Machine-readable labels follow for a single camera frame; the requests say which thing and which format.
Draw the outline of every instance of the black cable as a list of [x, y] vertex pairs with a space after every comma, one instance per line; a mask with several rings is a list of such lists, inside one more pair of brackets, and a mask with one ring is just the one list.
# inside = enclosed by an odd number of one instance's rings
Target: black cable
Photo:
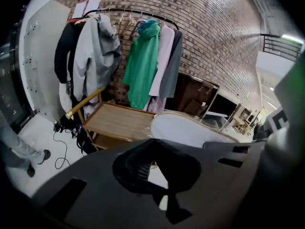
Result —
[[[54, 132], [54, 135], [53, 135], [53, 140], [54, 140], [55, 142], [62, 142], [62, 143], [64, 143], [64, 144], [66, 145], [65, 157], [59, 157], [59, 158], [57, 158], [57, 159], [56, 159], [56, 161], [55, 161], [55, 164], [54, 164], [55, 168], [56, 168], [57, 170], [59, 170], [59, 169], [61, 169], [61, 168], [62, 168], [63, 164], [64, 164], [64, 163], [65, 163], [65, 161], [67, 160], [67, 159], [66, 159], [66, 155], [67, 155], [68, 145], [67, 145], [67, 144], [66, 144], [64, 141], [61, 141], [61, 140], [55, 140], [55, 138], [54, 138], [55, 133], [56, 133], [56, 132]], [[56, 163], [57, 163], [57, 161], [58, 161], [58, 160], [60, 160], [60, 159], [63, 159], [63, 163], [61, 164], [61, 166], [60, 166], [59, 168], [57, 168], [57, 167], [56, 167]]]

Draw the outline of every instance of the person's leg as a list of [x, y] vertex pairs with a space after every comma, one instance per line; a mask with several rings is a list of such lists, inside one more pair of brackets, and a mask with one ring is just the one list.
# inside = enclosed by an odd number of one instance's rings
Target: person's leg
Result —
[[8, 147], [0, 142], [1, 159], [5, 166], [27, 170], [30, 166], [30, 161], [20, 158], [13, 153]]
[[14, 150], [21, 157], [34, 163], [42, 163], [44, 151], [37, 151], [26, 144], [10, 127], [3, 113], [0, 111], [0, 140], [4, 145]]

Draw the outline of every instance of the white jacket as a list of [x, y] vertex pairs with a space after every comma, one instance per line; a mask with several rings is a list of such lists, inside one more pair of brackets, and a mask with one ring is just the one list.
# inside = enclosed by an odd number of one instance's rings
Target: white jacket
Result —
[[77, 42], [73, 65], [73, 94], [78, 101], [109, 84], [121, 61], [121, 45], [110, 18], [89, 18]]
[[160, 31], [160, 39], [159, 39], [159, 53], [158, 53], [158, 64], [157, 64], [157, 73], [154, 77], [151, 90], [149, 91], [150, 96], [160, 96], [160, 85], [168, 65], [172, 47], [173, 47], [173, 38], [175, 36], [175, 32], [173, 29], [169, 28], [167, 25], [163, 25]]

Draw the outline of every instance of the sneaker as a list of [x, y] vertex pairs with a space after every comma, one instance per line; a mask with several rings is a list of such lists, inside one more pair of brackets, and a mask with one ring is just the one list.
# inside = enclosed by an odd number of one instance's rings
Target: sneaker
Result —
[[38, 165], [41, 165], [45, 160], [49, 159], [51, 156], [51, 152], [48, 149], [44, 150], [44, 157], [43, 157], [43, 161], [41, 163], [38, 163]]
[[35, 175], [35, 170], [34, 170], [34, 168], [32, 167], [31, 164], [27, 169], [27, 174], [29, 175], [29, 177], [33, 177]]

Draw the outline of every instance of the white wall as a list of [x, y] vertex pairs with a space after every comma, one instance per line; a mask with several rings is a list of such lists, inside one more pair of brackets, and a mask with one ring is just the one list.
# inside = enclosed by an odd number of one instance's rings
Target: white wall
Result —
[[262, 89], [261, 75], [258, 71], [256, 71], [256, 74], [257, 74], [257, 80], [258, 80], [258, 85], [259, 85], [259, 93], [261, 95], [261, 107], [263, 107], [263, 89]]
[[261, 121], [262, 124], [265, 123], [267, 116], [270, 114], [268, 110], [262, 108], [261, 112], [258, 114], [257, 118]]
[[267, 52], [258, 52], [256, 70], [272, 74], [282, 79], [295, 62]]
[[301, 52], [304, 52], [304, 50], [305, 50], [305, 44], [302, 45]]
[[24, 14], [24, 18], [21, 25], [20, 30], [20, 38], [19, 38], [19, 65], [20, 65], [20, 73], [22, 78], [23, 87], [25, 90], [25, 94], [28, 98], [28, 101], [30, 103], [31, 108], [34, 110], [34, 103], [30, 96], [30, 92], [27, 89], [27, 81], [26, 81], [26, 75], [25, 75], [25, 69], [24, 69], [24, 36], [26, 33], [26, 27], [28, 24], [28, 20], [33, 16], [34, 13], [36, 13], [43, 5], [45, 5], [50, 0], [31, 0], [28, 4], [27, 10]]

